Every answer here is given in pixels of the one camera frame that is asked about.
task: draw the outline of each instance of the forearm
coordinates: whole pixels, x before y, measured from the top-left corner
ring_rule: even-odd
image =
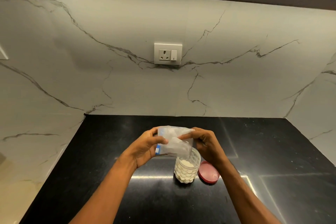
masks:
[[[227,157],[222,157],[216,168],[225,183],[241,224],[281,224],[251,191]]]
[[[134,164],[118,158],[97,190],[70,224],[111,224],[134,172]]]

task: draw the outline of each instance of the hand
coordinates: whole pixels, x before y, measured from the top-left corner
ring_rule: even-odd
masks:
[[[210,130],[201,128],[192,128],[188,134],[179,136],[179,139],[194,138],[196,140],[196,148],[201,156],[214,167],[222,160],[226,159],[226,155],[221,145],[219,144],[215,134]]]
[[[121,154],[120,158],[128,158],[134,163],[135,169],[146,164],[155,156],[158,143],[167,144],[168,141],[162,136],[153,136],[158,132],[158,127],[145,131]]]

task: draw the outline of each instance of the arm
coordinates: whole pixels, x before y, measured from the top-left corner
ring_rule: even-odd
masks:
[[[231,164],[212,131],[193,128],[195,131],[180,139],[196,139],[196,147],[202,157],[211,163],[221,175],[241,224],[281,224],[280,221],[256,197]]]
[[[168,141],[153,137],[158,128],[145,131],[116,160],[97,190],[70,224],[111,224],[134,171],[155,156],[157,143]]]

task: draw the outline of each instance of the clear plastic jar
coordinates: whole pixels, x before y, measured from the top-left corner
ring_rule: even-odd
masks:
[[[195,149],[191,149],[189,159],[176,158],[174,174],[175,177],[182,183],[190,183],[195,179],[197,171],[200,167],[201,155]]]

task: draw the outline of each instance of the plastic bag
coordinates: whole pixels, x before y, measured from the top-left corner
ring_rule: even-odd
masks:
[[[155,149],[156,155],[171,155],[174,157],[189,158],[193,139],[180,140],[179,136],[194,131],[190,128],[163,126],[157,130],[158,136],[163,136],[168,140],[168,144],[157,144]]]

